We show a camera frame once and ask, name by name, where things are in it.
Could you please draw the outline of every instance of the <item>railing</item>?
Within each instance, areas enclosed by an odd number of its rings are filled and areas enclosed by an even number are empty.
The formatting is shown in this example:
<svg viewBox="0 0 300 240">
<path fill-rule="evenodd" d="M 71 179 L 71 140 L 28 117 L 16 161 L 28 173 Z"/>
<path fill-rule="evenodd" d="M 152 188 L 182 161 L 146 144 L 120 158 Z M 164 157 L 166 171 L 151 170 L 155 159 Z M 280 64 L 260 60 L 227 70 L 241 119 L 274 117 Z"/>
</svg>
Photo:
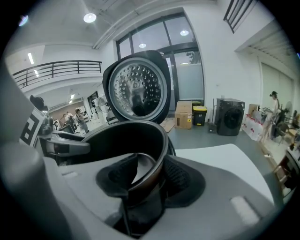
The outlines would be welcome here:
<svg viewBox="0 0 300 240">
<path fill-rule="evenodd" d="M 243 15 L 246 13 L 251 3 L 256 4 L 257 0 L 231 0 L 229 3 L 229 7 L 224 16 L 224 21 L 226 21 L 234 33 L 238 28 L 238 23 L 241 21 Z"/>
<path fill-rule="evenodd" d="M 57 76 L 101 73 L 101 63 L 100 61 L 89 60 L 49 62 L 14 73 L 13 77 L 20 88 L 24 88 Z"/>
</svg>

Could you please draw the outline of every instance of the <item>rice cooker lid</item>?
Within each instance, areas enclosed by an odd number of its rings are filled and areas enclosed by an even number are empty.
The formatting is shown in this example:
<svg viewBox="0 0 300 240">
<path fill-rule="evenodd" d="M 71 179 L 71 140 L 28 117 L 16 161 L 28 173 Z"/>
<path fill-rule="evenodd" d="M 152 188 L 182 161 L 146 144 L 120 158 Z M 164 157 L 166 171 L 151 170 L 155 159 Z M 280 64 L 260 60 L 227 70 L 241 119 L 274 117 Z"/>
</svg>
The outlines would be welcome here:
<svg viewBox="0 0 300 240">
<path fill-rule="evenodd" d="M 171 95 L 165 58 L 157 51 L 145 51 L 113 65 L 113 69 L 107 69 L 109 75 L 107 70 L 104 73 L 103 86 L 116 118 L 161 123 L 168 113 Z"/>
</svg>

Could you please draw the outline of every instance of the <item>black washing machine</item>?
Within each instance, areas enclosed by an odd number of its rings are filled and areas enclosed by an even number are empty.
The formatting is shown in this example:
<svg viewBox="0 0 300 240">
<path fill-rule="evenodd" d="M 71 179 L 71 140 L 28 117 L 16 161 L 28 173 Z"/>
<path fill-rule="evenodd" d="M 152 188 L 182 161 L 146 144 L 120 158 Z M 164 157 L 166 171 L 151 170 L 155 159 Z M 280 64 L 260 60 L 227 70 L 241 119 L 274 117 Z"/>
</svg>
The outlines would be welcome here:
<svg viewBox="0 0 300 240">
<path fill-rule="evenodd" d="M 239 134 L 245 110 L 245 102 L 233 98 L 217 98 L 215 124 L 217 133 L 224 136 Z"/>
</svg>

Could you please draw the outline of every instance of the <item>ceiling light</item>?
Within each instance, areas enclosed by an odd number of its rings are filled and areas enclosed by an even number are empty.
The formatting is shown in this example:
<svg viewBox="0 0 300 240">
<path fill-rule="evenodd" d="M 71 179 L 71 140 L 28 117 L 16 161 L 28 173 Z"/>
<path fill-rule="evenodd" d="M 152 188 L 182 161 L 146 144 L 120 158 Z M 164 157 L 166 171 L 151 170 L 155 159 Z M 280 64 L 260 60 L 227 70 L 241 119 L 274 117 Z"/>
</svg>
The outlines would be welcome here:
<svg viewBox="0 0 300 240">
<path fill-rule="evenodd" d="M 19 22 L 19 27 L 22 27 L 28 21 L 28 15 L 21 16 L 21 20 Z"/>
<path fill-rule="evenodd" d="M 180 32 L 180 35 L 182 35 L 182 36 L 186 36 L 186 35 L 188 35 L 188 34 L 189 34 L 189 32 L 186 31 L 186 30 L 182 30 L 182 31 Z"/>
<path fill-rule="evenodd" d="M 31 53 L 28 53 L 28 58 L 31 64 L 34 64 Z"/>
<path fill-rule="evenodd" d="M 86 23 L 92 23 L 93 21 L 96 20 L 96 15 L 93 14 L 93 13 L 88 13 L 87 15 L 84 16 L 83 20 L 86 22 Z"/>
<path fill-rule="evenodd" d="M 37 70 L 34 70 L 34 73 L 36 74 L 37 77 L 39 76 Z"/>
<path fill-rule="evenodd" d="M 145 44 L 145 43 L 141 43 L 140 45 L 139 45 L 139 47 L 140 48 L 145 48 L 147 45 Z"/>
</svg>

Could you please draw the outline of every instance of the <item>dimpled metal plate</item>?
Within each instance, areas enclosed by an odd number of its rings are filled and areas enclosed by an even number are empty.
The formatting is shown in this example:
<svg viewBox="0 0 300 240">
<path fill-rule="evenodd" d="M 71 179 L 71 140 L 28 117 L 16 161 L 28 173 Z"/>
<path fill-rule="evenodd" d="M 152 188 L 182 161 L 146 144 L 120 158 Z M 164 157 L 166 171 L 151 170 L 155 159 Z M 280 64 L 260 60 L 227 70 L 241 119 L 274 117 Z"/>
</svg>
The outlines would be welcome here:
<svg viewBox="0 0 300 240">
<path fill-rule="evenodd" d="M 166 83 L 160 69 L 142 58 L 119 64 L 109 82 L 109 94 L 116 110 L 128 119 L 150 120 L 166 102 Z"/>
</svg>

